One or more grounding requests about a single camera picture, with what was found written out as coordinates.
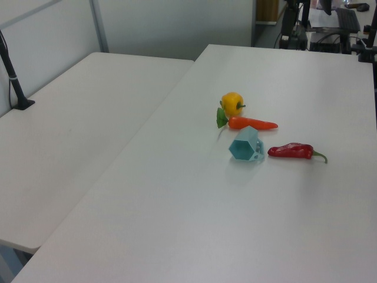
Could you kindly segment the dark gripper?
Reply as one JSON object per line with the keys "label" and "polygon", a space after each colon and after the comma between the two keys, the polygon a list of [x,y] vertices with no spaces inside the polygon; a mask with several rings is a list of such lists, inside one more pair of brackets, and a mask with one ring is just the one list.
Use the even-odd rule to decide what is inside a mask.
{"label": "dark gripper", "polygon": [[292,37],[290,36],[293,30],[293,27],[296,22],[296,9],[287,7],[282,20],[282,36],[280,37],[280,48],[290,48]]}

